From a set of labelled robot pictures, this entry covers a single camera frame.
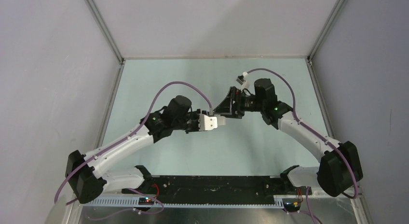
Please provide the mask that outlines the white remote control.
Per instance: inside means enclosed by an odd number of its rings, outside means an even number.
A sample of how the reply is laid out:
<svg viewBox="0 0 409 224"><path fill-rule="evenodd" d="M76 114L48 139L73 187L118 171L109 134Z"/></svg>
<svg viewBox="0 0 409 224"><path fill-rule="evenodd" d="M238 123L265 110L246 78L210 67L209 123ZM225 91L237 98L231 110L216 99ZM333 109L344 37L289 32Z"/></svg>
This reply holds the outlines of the white remote control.
<svg viewBox="0 0 409 224"><path fill-rule="evenodd" d="M218 126L226 125L226 117L224 116L216 116Z"/></svg>

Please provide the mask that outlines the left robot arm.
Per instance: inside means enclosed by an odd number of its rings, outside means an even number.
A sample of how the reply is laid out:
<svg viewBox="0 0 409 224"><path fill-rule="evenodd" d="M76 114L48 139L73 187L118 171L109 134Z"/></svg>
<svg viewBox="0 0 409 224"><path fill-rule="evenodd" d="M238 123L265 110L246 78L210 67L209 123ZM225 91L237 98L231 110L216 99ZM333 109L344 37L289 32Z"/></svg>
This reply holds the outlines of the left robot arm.
<svg viewBox="0 0 409 224"><path fill-rule="evenodd" d="M81 204L91 202L102 193L135 188L140 193L152 189L152 179L140 169L111 171L119 161L136 151L169 137L174 131L187 133L203 130L206 111L193 110L185 96L176 96L167 106L149 111L134 130L124 134L113 143L84 154L75 150L68 155L66 181Z"/></svg>

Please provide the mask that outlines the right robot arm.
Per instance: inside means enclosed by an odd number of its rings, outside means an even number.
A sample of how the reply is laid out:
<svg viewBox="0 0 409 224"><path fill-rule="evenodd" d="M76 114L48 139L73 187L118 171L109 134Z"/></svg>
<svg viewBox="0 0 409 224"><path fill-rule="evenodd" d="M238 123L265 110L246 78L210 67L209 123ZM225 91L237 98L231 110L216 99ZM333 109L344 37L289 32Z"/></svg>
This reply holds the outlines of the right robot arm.
<svg viewBox="0 0 409 224"><path fill-rule="evenodd" d="M246 94L235 86L224 100L213 109L217 115L241 119L245 112L259 112L263 121L280 130L307 149L318 161L318 167L292 166L282 172L280 186L286 194L299 187L320 187L326 194L337 197L363 178L357 147L319 133L306 122L297 119L294 109L279 101L270 79L254 82L254 94Z"/></svg>

